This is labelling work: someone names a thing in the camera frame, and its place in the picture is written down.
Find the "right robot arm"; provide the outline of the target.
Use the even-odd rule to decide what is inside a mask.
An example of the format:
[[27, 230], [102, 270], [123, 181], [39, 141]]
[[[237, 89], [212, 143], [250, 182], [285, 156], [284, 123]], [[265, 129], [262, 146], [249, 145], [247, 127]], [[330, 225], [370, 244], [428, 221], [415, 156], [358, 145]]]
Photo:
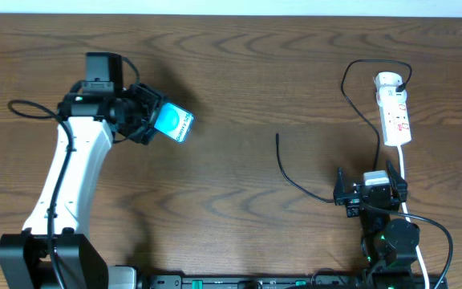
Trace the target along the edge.
[[407, 200], [407, 182], [393, 164], [364, 173], [362, 183], [349, 187], [338, 169], [333, 197], [335, 205], [345, 207], [347, 217], [360, 219], [360, 246], [369, 263], [362, 282], [375, 286], [410, 277], [411, 264], [418, 259], [419, 227], [405, 218], [392, 218]]

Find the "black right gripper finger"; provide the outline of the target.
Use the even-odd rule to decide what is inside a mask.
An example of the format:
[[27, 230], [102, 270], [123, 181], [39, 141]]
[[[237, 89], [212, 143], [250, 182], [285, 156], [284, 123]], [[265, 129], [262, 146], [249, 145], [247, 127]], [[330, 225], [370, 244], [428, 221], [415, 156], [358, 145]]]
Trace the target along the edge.
[[386, 169], [392, 189], [395, 191], [407, 191], [407, 182], [403, 179], [391, 161], [386, 161]]
[[337, 170], [337, 180], [334, 185], [334, 195], [342, 195], [344, 194], [344, 184], [343, 184], [343, 175], [342, 175], [342, 169], [338, 167]]

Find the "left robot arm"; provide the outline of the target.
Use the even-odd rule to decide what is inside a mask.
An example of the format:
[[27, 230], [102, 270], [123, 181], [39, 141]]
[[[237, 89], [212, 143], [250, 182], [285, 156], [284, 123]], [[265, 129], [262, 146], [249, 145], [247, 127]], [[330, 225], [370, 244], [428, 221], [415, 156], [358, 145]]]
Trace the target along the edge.
[[115, 135], [148, 145], [170, 108], [167, 96], [139, 83], [79, 81], [56, 112], [58, 138], [43, 191], [18, 234], [0, 238], [0, 267], [10, 288], [140, 288], [130, 266], [109, 266], [90, 242], [100, 170]]

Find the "turquoise screen smartphone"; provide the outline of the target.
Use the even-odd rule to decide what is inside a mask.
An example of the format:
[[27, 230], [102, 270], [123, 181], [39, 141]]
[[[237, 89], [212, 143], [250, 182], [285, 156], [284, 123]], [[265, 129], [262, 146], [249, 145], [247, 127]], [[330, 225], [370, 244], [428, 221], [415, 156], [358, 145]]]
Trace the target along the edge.
[[177, 143], [183, 143], [186, 140], [193, 121], [194, 116], [192, 113], [173, 103], [166, 103], [160, 109], [154, 129]]

